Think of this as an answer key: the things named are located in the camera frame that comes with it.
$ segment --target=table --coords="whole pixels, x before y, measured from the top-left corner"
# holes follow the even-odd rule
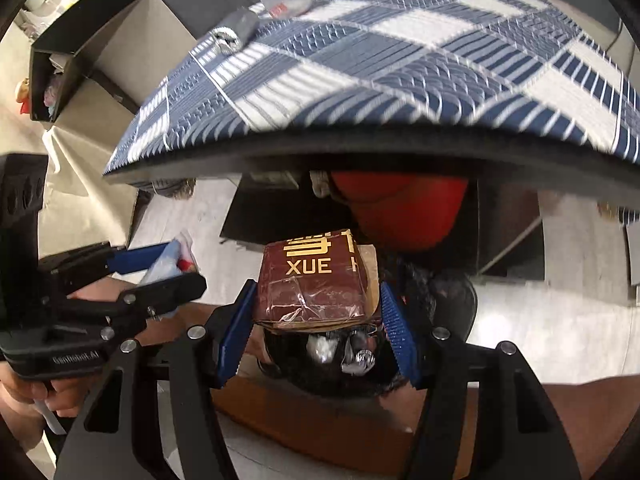
[[[518,181],[640,206],[640,98],[548,0],[320,0],[231,57],[202,38],[149,97],[114,182],[272,169]]]

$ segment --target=beige cloth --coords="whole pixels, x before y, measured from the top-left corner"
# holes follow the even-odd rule
[[[38,222],[40,256],[105,240],[127,243],[138,192],[107,184],[102,170],[132,118],[87,80],[44,133],[49,171]]]

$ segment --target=checkered tablecloth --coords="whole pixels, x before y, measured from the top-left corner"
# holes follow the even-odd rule
[[[140,108],[106,173],[288,126],[418,121],[546,136],[640,164],[640,97],[548,0],[320,0],[282,21],[252,10],[264,19],[254,40],[226,57],[202,38]]]

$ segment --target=hand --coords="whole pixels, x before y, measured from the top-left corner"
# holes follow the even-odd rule
[[[22,415],[36,411],[34,400],[43,400],[47,407],[58,416],[78,416],[84,397],[98,376],[61,379],[51,381],[53,391],[44,383],[25,381],[7,363],[0,363],[0,383],[7,392],[5,397],[10,408]]]

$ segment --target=bare leg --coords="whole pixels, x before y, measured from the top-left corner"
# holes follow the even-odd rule
[[[546,384],[545,390],[564,425],[582,478],[589,479],[616,446],[640,406],[640,376],[613,377],[580,385]],[[399,424],[415,431],[425,394],[407,385],[380,397],[380,405]],[[470,388],[455,478],[463,478],[469,472],[477,406],[478,391]]]

